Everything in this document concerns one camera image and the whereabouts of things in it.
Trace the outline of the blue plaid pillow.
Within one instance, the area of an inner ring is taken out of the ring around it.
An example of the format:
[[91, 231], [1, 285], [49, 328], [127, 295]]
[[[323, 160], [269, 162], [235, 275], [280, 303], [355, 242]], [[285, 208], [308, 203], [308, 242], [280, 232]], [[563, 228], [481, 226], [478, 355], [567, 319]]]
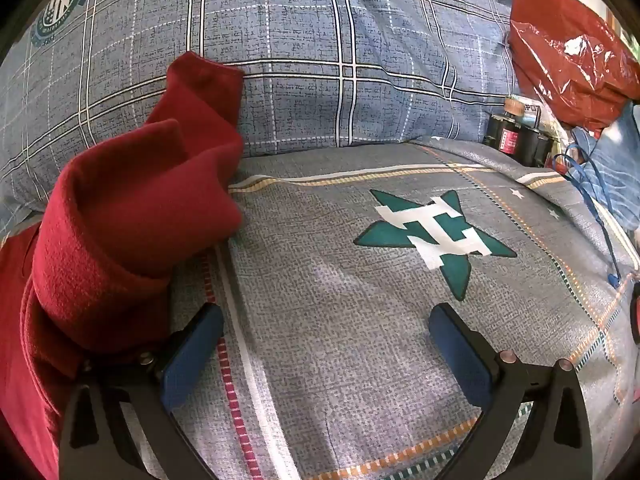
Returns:
[[1, 65], [1, 226], [140, 127], [184, 52], [244, 74], [248, 156], [478, 141], [515, 92], [512, 0], [47, 0]]

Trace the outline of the red plastic bag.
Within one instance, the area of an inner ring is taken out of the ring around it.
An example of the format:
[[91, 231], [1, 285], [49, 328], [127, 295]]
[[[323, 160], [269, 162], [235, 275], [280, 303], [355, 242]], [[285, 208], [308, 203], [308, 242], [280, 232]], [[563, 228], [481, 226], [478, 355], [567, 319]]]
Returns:
[[639, 63], [579, 0], [512, 0], [509, 44], [518, 86], [560, 122], [602, 130], [639, 99]]

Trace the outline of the dark bottles with red label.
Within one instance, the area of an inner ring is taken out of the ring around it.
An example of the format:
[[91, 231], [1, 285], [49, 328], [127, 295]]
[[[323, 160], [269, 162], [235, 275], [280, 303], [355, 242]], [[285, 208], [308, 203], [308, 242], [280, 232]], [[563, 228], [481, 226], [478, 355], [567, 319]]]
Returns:
[[522, 96], [504, 99], [502, 112], [490, 114], [483, 143], [525, 167], [544, 167], [553, 140], [542, 128], [542, 107]]

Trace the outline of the grey star-pattern bed sheet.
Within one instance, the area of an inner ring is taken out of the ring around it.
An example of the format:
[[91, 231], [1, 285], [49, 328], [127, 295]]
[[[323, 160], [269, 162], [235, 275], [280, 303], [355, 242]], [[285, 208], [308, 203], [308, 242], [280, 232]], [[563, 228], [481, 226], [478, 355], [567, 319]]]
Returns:
[[594, 476], [622, 459], [639, 254], [583, 186], [434, 138], [240, 159], [228, 193], [238, 229], [167, 289], [169, 328], [224, 311], [227, 354], [178, 411], [217, 474], [434, 476], [476, 414], [427, 333], [441, 301], [530, 362], [569, 359]]

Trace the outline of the red sweater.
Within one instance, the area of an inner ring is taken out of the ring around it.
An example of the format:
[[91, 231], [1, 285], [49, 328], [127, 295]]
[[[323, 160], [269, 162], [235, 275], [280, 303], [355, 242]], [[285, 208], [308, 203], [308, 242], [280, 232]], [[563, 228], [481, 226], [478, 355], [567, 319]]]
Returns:
[[1, 249], [1, 441], [58, 476], [58, 435], [91, 352], [166, 336], [174, 267], [232, 235], [243, 75], [188, 52], [144, 125], [75, 156], [40, 222]]

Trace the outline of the blue denim cloth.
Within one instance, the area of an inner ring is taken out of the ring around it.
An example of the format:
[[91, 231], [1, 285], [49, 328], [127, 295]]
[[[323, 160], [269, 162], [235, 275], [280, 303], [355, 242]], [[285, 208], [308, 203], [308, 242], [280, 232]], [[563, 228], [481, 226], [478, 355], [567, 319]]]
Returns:
[[625, 231], [639, 229], [639, 104], [629, 101], [615, 122], [596, 140], [582, 127], [572, 131], [588, 155], [582, 169], [570, 170], [584, 189]]

